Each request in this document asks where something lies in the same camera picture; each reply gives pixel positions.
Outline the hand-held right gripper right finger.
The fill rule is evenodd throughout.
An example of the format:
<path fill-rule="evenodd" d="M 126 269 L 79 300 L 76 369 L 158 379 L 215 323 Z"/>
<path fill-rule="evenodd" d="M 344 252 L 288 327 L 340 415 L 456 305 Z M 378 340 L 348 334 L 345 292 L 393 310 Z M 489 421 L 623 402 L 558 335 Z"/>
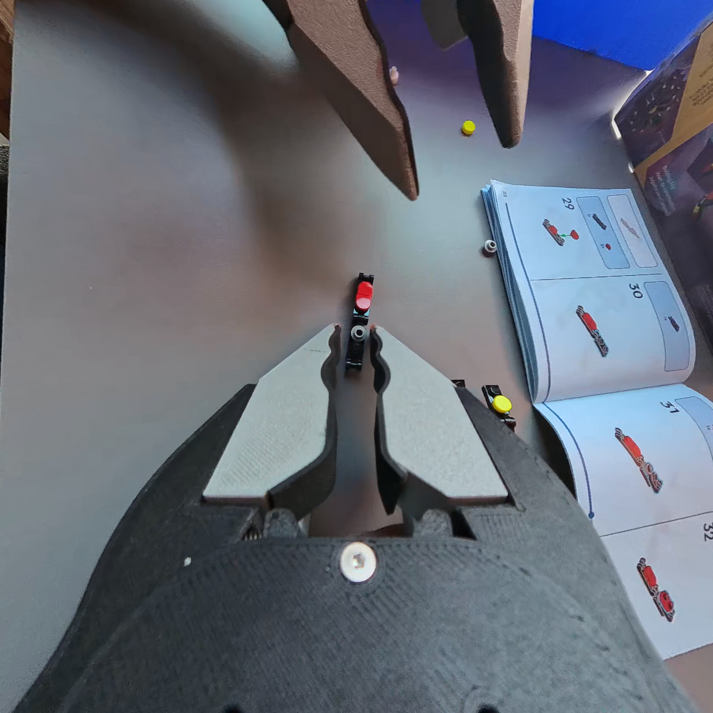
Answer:
<path fill-rule="evenodd" d="M 371 327 L 375 455 L 388 514 L 500 505 L 508 490 L 459 389 L 381 326 Z"/>

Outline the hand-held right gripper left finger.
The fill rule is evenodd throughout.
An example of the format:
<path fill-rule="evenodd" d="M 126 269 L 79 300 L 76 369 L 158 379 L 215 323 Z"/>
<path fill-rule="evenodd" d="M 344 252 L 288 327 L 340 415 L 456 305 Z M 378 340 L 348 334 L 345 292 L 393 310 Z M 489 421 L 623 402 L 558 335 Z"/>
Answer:
<path fill-rule="evenodd" d="M 341 327 L 322 331 L 255 385 L 205 486 L 210 504 L 310 516 L 336 480 L 336 368 Z"/>

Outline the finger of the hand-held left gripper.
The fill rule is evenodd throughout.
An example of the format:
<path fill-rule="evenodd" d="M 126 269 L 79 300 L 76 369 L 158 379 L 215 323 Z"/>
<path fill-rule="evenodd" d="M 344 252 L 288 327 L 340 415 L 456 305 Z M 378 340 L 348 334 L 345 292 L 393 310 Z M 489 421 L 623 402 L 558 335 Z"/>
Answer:
<path fill-rule="evenodd" d="M 365 1 L 264 1 L 300 66 L 381 173 L 419 195 L 411 129 Z"/>
<path fill-rule="evenodd" d="M 533 1 L 423 1 L 427 29 L 441 49 L 471 42 L 478 80 L 504 148 L 522 137 L 530 78 Z"/>

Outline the blue plastic bin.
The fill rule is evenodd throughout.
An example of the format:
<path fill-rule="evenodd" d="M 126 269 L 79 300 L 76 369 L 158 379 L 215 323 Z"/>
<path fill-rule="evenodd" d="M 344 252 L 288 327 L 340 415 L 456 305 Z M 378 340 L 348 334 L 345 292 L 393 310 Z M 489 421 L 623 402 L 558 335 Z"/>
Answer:
<path fill-rule="evenodd" d="M 422 1 L 366 1 L 382 39 L 379 12 L 386 12 L 394 38 L 404 40 L 406 13 L 421 19 Z M 712 17 L 711 1 L 534 1 L 535 36 L 622 64 L 650 69 Z M 463 43 L 471 50 L 469 39 Z"/>

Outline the black lego assembly red tile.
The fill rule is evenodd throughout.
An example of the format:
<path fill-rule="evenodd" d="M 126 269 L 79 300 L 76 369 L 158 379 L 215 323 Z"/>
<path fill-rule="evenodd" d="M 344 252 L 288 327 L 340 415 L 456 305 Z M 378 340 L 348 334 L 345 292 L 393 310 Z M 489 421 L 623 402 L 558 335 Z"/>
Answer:
<path fill-rule="evenodd" d="M 369 334 L 369 317 L 374 293 L 374 275 L 360 272 L 354 288 L 352 321 L 344 360 L 345 372 L 361 371 L 366 340 Z"/>

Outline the black lego plate yellow stud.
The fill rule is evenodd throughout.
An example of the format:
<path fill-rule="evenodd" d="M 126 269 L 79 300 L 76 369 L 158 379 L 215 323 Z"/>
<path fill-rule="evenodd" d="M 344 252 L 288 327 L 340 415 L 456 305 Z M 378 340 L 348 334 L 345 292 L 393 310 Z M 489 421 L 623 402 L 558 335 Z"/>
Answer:
<path fill-rule="evenodd" d="M 498 385 L 483 385 L 482 392 L 488 408 L 511 431 L 515 431 L 517 421 L 511 413 L 512 403 L 509 398 L 503 395 L 500 387 Z"/>

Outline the lego instruction booklet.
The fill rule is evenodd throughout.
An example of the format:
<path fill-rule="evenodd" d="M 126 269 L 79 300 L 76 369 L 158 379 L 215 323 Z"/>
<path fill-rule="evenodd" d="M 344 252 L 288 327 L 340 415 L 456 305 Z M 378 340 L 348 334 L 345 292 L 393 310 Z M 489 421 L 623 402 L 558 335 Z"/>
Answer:
<path fill-rule="evenodd" d="M 530 398 L 662 658 L 712 643 L 712 402 L 628 189 L 482 190 Z"/>

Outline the dark cardboard lego box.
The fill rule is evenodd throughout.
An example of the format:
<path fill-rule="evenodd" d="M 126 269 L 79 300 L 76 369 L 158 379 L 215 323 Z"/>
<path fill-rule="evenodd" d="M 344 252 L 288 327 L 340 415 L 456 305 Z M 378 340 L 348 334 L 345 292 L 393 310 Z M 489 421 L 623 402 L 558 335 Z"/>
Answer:
<path fill-rule="evenodd" d="M 712 346 L 712 18 L 647 74 L 614 122 Z"/>

